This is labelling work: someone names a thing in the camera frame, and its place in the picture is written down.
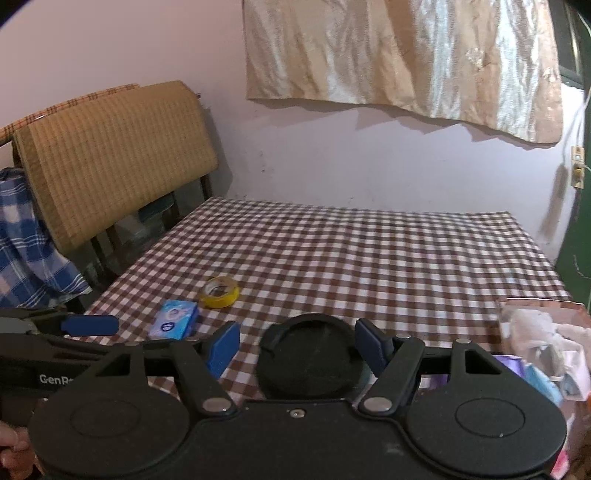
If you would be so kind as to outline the person's left hand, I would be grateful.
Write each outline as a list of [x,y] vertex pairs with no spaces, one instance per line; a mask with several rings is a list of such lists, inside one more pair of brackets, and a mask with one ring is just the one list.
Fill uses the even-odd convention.
[[34,470],[35,453],[28,430],[1,423],[1,471],[10,479],[27,479]]

